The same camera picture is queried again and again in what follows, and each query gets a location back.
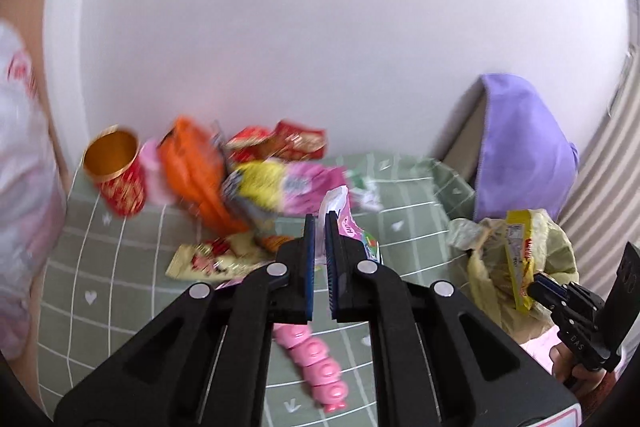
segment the pink plastic bag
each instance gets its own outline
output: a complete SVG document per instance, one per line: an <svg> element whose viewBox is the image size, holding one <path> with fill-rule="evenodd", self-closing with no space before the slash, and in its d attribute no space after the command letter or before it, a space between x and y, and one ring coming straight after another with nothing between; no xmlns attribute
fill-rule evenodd
<svg viewBox="0 0 640 427"><path fill-rule="evenodd" d="M320 204L318 220L316 220L316 264L326 263L326 249L324 247L324 222L326 214L334 211L338 215L338 233L357 239L364 245L367 258L382 263L380 248L377 240L368 232L361 229L351 216L349 206L349 189L346 185L329 190Z"/></svg>
<svg viewBox="0 0 640 427"><path fill-rule="evenodd" d="M6 359L24 348L31 281L60 234L65 210L31 59L17 33L0 22L0 350Z"/></svg>

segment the white grid lines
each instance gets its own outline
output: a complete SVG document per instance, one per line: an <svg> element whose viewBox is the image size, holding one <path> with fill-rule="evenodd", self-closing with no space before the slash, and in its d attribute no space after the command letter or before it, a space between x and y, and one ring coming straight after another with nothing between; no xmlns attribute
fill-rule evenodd
<svg viewBox="0 0 640 427"><path fill-rule="evenodd" d="M452 184L452 182L457 179L459 179L459 176L457 174L453 174L447 183L445 183L442 187L436 190L436 196L440 194L445 188L449 187L449 185Z"/></svg>
<svg viewBox="0 0 640 427"><path fill-rule="evenodd" d="M45 391L49 391L51 394L55 394L56 396L59 396L60 398L62 398L62 397L64 396L63 394L56 393L53 389L49 389L48 387L46 387L46 386L44 386L44 385L42 385L42 384L39 384L39 386L40 386L41 388L43 388Z"/></svg>
<svg viewBox="0 0 640 427"><path fill-rule="evenodd" d="M348 373L350 371L355 371L356 369L359 369L361 367L366 367L367 365L371 365L373 362L365 362L365 363L361 363L359 365L354 365L353 367L347 367L346 369L342 370L342 373ZM304 380L291 380L288 382L282 382L282 383L268 383L266 388L267 389L271 389L272 387L285 387L286 385L294 385L296 383L303 383Z"/></svg>
<svg viewBox="0 0 640 427"><path fill-rule="evenodd" d="M376 402L373 401L371 403L366 403L364 405L361 405L360 407L356 407L356 409L351 409L350 411L343 412L343 413L340 413L340 414L334 414L334 415L329 417L329 420L333 420L334 418L340 418L340 416L347 416L348 414L351 414L352 412L361 411L365 407L371 407L372 405L375 405L375 404L376 404ZM318 423L322 423L322 420L316 420L315 422L308 422L308 423L299 423L298 425L292 425L291 427L308 427L309 425L316 425Z"/></svg>
<svg viewBox="0 0 640 427"><path fill-rule="evenodd" d="M376 183L402 183L402 182L421 182L423 180L433 180L431 176L424 178L401 178L399 180L374 180Z"/></svg>
<svg viewBox="0 0 640 427"><path fill-rule="evenodd" d="M60 315L65 315L65 317L71 317L71 313L65 310L61 310L60 308L57 308L49 304L48 302L41 302L40 305L53 312L59 313ZM119 328L117 326L110 327L108 324L103 324L102 322L98 322L98 321L92 321L91 319L88 319L86 317L80 317L79 315L74 315L73 318L76 321L84 322L85 324L91 324L92 326L98 326L99 328L103 328L105 330L108 330L111 328L112 331L117 331L118 333L127 333L128 335L135 335L136 333L138 333L137 331L126 330L125 328Z"/></svg>
<svg viewBox="0 0 640 427"><path fill-rule="evenodd" d="M318 414L320 415L320 418L322 419L322 425L323 427L329 427L329 424L326 420L326 416L324 415L324 411L322 409L318 409Z"/></svg>
<svg viewBox="0 0 640 427"><path fill-rule="evenodd" d="M411 239L403 239L402 241L396 241L395 243L387 243L386 245L380 245L380 248L392 247L393 245L402 245L402 243L410 243L417 241L418 239L424 239L425 237L431 237L432 235L438 235L439 233L447 233L449 230L440 230L439 232L427 233L425 235L419 235L418 237L412 237Z"/></svg>
<svg viewBox="0 0 640 427"><path fill-rule="evenodd" d="M347 350L347 358L349 359L349 363L351 364L351 367L355 367L356 359L353 356L353 349L351 349L351 342L349 341L349 336L347 335L346 331L341 331L340 335L342 336L344 347ZM362 401L366 403L367 394L364 392L364 385L362 384L362 378L360 378L360 374L357 369L353 371L353 376L356 379L356 383L358 385L358 390L360 391L360 396L362 397ZM367 409L367 414L369 414L369 419L371 420L371 424L373 425L373 427L378 427L378 422L376 422L376 419L373 418L373 413L371 412L370 409Z"/></svg>
<svg viewBox="0 0 640 427"><path fill-rule="evenodd" d="M124 226L127 224L127 218L122 220L122 228L120 229L120 238L118 239L118 245L116 247L116 255L113 257L113 269L111 270L111 282L109 284L109 324L107 329L107 353L111 356L111 301L113 300L113 279L116 276L116 264L118 263L118 253L120 252L120 245L122 243L122 234L124 233Z"/></svg>
<svg viewBox="0 0 640 427"><path fill-rule="evenodd" d="M84 235L84 232L81 229L76 229L76 227L64 227L62 230L72 235L79 235L80 237ZM115 237L111 237L109 235L104 235L101 233L89 232L86 237L88 237L89 239L95 239L96 241L102 241L103 243L111 243L113 245L116 245L118 243L118 240ZM134 241L132 239L123 239L122 244L125 247L146 248L147 250L153 250L154 248L156 248L155 243L143 243L142 241ZM160 245L160 250L173 253L175 252L176 248Z"/></svg>
<svg viewBox="0 0 640 427"><path fill-rule="evenodd" d="M44 293L44 282L45 279L47 278L47 268L49 267L49 264L44 265L44 273L42 274L42 286L40 287L40 300L42 300L42 295ZM38 313L38 318L36 320L36 334L40 333L40 314ZM38 367L38 364L36 363L36 381L39 382L40 381L40 368ZM44 401L42 400L42 393L40 392L40 388L38 388L38 398L40 399L40 404L42 405L42 410L44 411L44 413L49 416L49 412L47 411L47 407L44 405Z"/></svg>
<svg viewBox="0 0 640 427"><path fill-rule="evenodd" d="M410 204L411 199L409 198L409 192L406 190L406 187L404 185L400 185L398 188L400 190L400 194L402 195L402 199L404 200L404 203ZM412 208L409 208L406 211L406 216L407 216L407 219L409 220L409 233L411 234L412 237L415 237L414 210ZM415 268L420 269L421 265L420 265L420 256L418 256L418 245L415 241L412 241L411 247L414 254ZM424 286L424 275L422 272L418 272L418 281L422 286Z"/></svg>
<svg viewBox="0 0 640 427"><path fill-rule="evenodd" d="M47 266L50 266L52 268L55 268L56 270L60 270L66 273L71 273L74 274L76 272L76 270L74 268L68 267L65 264L59 263L58 261L52 261L52 260L48 260L47 261ZM91 279L93 281L97 281L97 282L104 282L109 284L111 279L109 277L102 277L101 275L94 275L92 273L88 273L82 270L78 270L78 275L80 277L84 277L85 279ZM125 286L127 288L135 288L136 290L147 290L147 291L151 291L153 286L149 286L148 284L141 284L141 283L136 283L136 282L127 282L127 281L121 281L119 279L114 279L113 280L114 285L116 286ZM164 287L158 287L156 286L156 291L160 292L160 293L173 293L174 295L180 295L182 292L184 292L185 288L164 288Z"/></svg>
<svg viewBox="0 0 640 427"><path fill-rule="evenodd" d="M164 221L164 211L166 210L166 205L162 207L162 212L160 213L160 223L158 224L158 242L156 243L156 256L154 257L154 274L153 279L151 280L151 318L156 316L156 275L158 274L158 251L160 250L160 238L162 237L162 222Z"/></svg>
<svg viewBox="0 0 640 427"><path fill-rule="evenodd" d="M424 203L413 203L413 204L406 204L405 206L396 206L396 208L384 208L383 210L380 210L380 214L384 214L385 212L393 212L394 210L404 210L406 208L414 208L416 206L425 206L425 204L431 204L431 205L436 205L437 203L435 201L425 201Z"/></svg>
<svg viewBox="0 0 640 427"><path fill-rule="evenodd" d="M340 328L334 328L332 330L316 331L314 334L315 335L323 335L324 333L332 333L333 331L348 330L350 328L356 328L356 327L361 326L363 324L366 324L366 322L357 322L355 324L349 324L348 326L341 326Z"/></svg>
<svg viewBox="0 0 640 427"><path fill-rule="evenodd" d="M471 199L475 194L476 194L475 192L471 192L471 194L469 194L465 199L463 199L462 201L460 201L460 203L458 203L456 206L454 206L454 207L451 209L450 213L452 214L454 210L458 210L458 209L460 208L460 205L461 205L462 203L467 202L467 201L468 201L469 199Z"/></svg>
<svg viewBox="0 0 640 427"><path fill-rule="evenodd" d="M439 268L440 266L445 266L446 264L453 263L454 261L457 261L461 257L466 257L466 253L462 253L459 256L454 257L453 259L449 259L448 261L445 261L444 263L434 264L433 266L428 266L427 268L422 268L422 269L416 270L415 272L404 273L400 277L407 277L409 275L414 275L416 273L426 272L427 270L431 270L433 268Z"/></svg>
<svg viewBox="0 0 640 427"><path fill-rule="evenodd" d="M269 427L273 427L273 420L271 419L271 411L269 410L269 404L267 401L264 401L264 415L267 418L267 424Z"/></svg>
<svg viewBox="0 0 640 427"><path fill-rule="evenodd" d="M391 179L398 181L398 168L400 167L400 155L394 154L394 162L391 167Z"/></svg>
<svg viewBox="0 0 640 427"><path fill-rule="evenodd" d="M74 172L74 177L73 179L71 179L71 186L69 187L69 193L66 195L66 201L69 200L69 198L71 197L71 192L74 189L74 185L76 184L76 178L78 177L78 171L80 170L80 166L81 164L78 164L78 167L76 167L76 172Z"/></svg>
<svg viewBox="0 0 640 427"><path fill-rule="evenodd" d="M427 198L430 198L431 195L429 193L428 188L423 185L422 189L424 190L424 193L427 196ZM438 209L437 208L438 206L441 206L441 204L434 202L434 204L431 205L430 211L431 211L431 218L433 219L433 222L436 223L437 226L441 227L442 226L441 218L442 218L442 213L444 211L442 209ZM440 244L440 254L442 256L442 259L444 260L447 254L449 253L449 249L447 248L447 243L443 235L438 236L438 243Z"/></svg>
<svg viewBox="0 0 640 427"><path fill-rule="evenodd" d="M84 238L82 239L82 245L80 246L80 251L78 253L78 262L76 263L76 273L74 275L74 285L71 289L71 311L69 313L69 343L66 347L66 368L69 371L69 382L71 383L71 387L74 386L74 379L71 376L71 365L69 364L69 356L71 355L71 334L74 328L74 299L76 298L76 283L78 283L78 270L80 269L80 260L82 259L82 250L84 250L84 244L86 243L86 236L89 234L89 227L91 227L91 222L94 220L95 207L98 206L98 201L100 200L100 195L96 196L94 208L91 211L91 216L89 217L89 223L86 226L86 232L84 232Z"/></svg>
<svg viewBox="0 0 640 427"><path fill-rule="evenodd" d="M46 351L49 351L52 355L56 355L57 357L62 357L63 359L66 359L66 355L63 355L62 353L59 353L56 350L53 350L50 347L45 346L44 344L38 343L38 345L42 349L45 349ZM69 362L77 363L78 365L81 365L82 367L86 367L87 369L91 369L91 370L95 369L95 367L93 365L89 365L87 363L80 362L79 360L69 359Z"/></svg>

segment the pink chain toy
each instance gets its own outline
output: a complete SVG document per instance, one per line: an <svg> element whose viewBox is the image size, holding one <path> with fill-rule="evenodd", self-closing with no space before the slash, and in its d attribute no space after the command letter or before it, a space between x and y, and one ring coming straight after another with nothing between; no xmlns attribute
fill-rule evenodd
<svg viewBox="0 0 640 427"><path fill-rule="evenodd" d="M302 374L311 384L311 394L329 413L346 407L344 399L349 388L340 377L340 365L329 357L326 343L312 336L307 325L274 324L273 336L282 347L289 349L293 361L302 367Z"/></svg>

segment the purple fabric bag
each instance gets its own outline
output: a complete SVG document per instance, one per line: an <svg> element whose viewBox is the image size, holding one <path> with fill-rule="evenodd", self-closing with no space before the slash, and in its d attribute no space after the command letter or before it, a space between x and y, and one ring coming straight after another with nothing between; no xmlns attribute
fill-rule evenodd
<svg viewBox="0 0 640 427"><path fill-rule="evenodd" d="M575 145L524 78L485 74L482 82L487 104L474 219L544 208L555 221L577 173Z"/></svg>

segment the human hand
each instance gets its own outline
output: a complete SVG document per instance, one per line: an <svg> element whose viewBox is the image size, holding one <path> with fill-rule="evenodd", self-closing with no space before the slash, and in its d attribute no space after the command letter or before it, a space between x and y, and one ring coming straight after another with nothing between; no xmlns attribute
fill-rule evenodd
<svg viewBox="0 0 640 427"><path fill-rule="evenodd" d="M564 344L557 344L549 350L549 357L554 363L551 374L562 383L573 375L578 383L571 389L576 398L582 398L589 394L607 374L604 369L589 371L581 363L575 365L576 360L571 350Z"/></svg>

